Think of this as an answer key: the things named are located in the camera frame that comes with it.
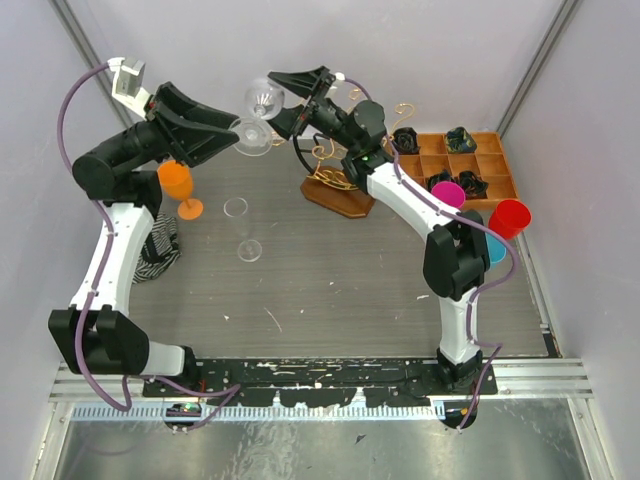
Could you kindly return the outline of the clear wine glass front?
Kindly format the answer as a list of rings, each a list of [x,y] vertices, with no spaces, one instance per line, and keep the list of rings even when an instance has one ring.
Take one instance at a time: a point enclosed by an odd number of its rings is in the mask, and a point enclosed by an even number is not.
[[[273,145],[273,129],[268,121],[283,109],[285,92],[270,79],[259,78],[247,89],[244,100],[248,115],[230,127],[239,137],[234,148],[249,157],[265,155]]]

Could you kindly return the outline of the clear wine glass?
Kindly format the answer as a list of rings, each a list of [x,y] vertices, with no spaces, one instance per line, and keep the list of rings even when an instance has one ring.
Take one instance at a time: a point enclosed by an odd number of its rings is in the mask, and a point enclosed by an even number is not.
[[[237,255],[246,263],[258,261],[262,255],[262,246],[252,237],[252,224],[249,214],[249,205],[242,197],[228,199],[223,205],[223,212],[234,226],[240,243]]]
[[[268,121],[283,109],[285,92],[270,79],[259,78],[247,89],[244,100],[248,115],[230,127],[239,137],[234,148],[249,157],[265,155],[273,145],[273,129]]]

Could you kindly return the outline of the orange wine glass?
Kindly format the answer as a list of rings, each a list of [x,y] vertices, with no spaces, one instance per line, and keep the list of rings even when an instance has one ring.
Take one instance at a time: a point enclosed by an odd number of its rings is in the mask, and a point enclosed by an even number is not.
[[[190,169],[175,160],[168,160],[157,169],[160,186],[173,200],[179,201],[177,213],[183,220],[195,220],[204,211],[203,203],[192,196],[194,182]]]

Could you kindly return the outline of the gold wire wine glass rack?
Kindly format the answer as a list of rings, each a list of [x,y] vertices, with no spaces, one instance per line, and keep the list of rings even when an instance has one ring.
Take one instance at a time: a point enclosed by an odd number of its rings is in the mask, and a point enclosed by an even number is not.
[[[384,166],[396,166],[398,155],[391,151],[379,103],[365,98],[344,111],[347,140],[330,139],[309,127],[289,141],[308,170],[305,197],[347,218],[362,218],[373,203],[372,176]]]

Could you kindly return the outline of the striped black white cloth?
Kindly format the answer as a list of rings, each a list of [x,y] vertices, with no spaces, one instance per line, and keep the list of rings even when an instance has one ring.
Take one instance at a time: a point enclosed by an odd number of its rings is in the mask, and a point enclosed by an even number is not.
[[[181,256],[175,217],[160,212],[145,239],[134,271],[133,284],[157,279]]]

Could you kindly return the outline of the pink wine glass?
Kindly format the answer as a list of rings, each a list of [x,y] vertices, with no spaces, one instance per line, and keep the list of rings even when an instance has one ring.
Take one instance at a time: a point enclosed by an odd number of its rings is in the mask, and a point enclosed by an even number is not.
[[[435,184],[430,193],[443,203],[460,209],[466,201],[466,193],[461,186],[451,181]]]

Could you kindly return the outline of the wooden compartment tray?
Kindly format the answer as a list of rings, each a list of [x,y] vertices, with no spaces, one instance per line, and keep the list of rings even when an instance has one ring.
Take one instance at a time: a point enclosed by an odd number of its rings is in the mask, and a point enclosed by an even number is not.
[[[520,199],[500,137],[495,132],[472,132],[477,144],[473,153],[449,153],[444,133],[418,133],[415,154],[400,154],[401,168],[417,183],[426,187],[428,180],[446,170],[455,179],[465,171],[488,184],[486,191],[468,197],[463,210],[493,210],[505,199]]]

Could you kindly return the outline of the red wine glass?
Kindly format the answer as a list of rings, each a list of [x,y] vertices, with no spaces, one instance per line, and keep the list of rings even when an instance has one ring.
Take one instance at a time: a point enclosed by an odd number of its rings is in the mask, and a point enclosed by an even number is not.
[[[532,221],[529,208],[517,199],[504,199],[489,219],[489,228],[505,240],[518,236]]]

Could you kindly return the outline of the blue wine glass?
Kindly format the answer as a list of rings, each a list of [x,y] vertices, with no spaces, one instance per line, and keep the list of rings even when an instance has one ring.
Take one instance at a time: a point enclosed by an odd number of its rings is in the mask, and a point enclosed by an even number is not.
[[[491,266],[498,265],[505,259],[507,255],[507,248],[495,236],[491,234],[486,234],[485,237],[486,237],[486,244],[487,244],[487,250],[489,254],[490,265]]]

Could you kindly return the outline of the clear wine glass back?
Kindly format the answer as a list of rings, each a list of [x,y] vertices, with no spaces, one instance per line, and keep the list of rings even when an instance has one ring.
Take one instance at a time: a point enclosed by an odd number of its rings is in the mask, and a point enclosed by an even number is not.
[[[228,199],[223,205],[223,212],[234,226],[240,243],[237,255],[246,263],[258,261],[262,255],[262,246],[252,237],[252,224],[249,214],[249,205],[242,197]]]

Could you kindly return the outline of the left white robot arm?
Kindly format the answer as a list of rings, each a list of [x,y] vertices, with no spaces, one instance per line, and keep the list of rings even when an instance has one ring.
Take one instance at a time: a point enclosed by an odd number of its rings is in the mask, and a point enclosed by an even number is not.
[[[115,57],[81,76],[65,96],[57,120],[62,160],[98,210],[102,227],[91,263],[69,306],[54,310],[49,332],[69,369],[85,378],[105,402],[99,375],[164,383],[178,396],[193,396],[201,373],[191,348],[150,340],[129,318],[129,297],[139,255],[162,202],[158,174],[149,162],[173,159],[192,168],[238,143],[238,116],[201,104],[172,83],[153,93],[142,85],[145,65]],[[76,160],[67,154],[64,121],[71,100],[93,76],[113,74],[111,97],[139,121]]]

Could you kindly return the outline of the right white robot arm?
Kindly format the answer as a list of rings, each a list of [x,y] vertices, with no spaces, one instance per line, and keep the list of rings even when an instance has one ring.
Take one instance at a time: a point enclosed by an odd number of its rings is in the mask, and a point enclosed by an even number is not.
[[[440,385],[452,394],[470,385],[480,387],[490,362],[483,356],[486,344],[477,337],[477,303],[491,287],[485,281],[490,269],[486,238],[491,232],[481,215],[447,205],[404,172],[390,145],[379,103],[365,98],[345,111],[330,98],[330,89],[345,76],[321,66],[297,73],[272,71],[267,77],[304,101],[282,108],[270,119],[271,127],[284,139],[312,127],[344,147],[341,165],[347,180],[390,207],[422,238],[423,276],[440,305]]]

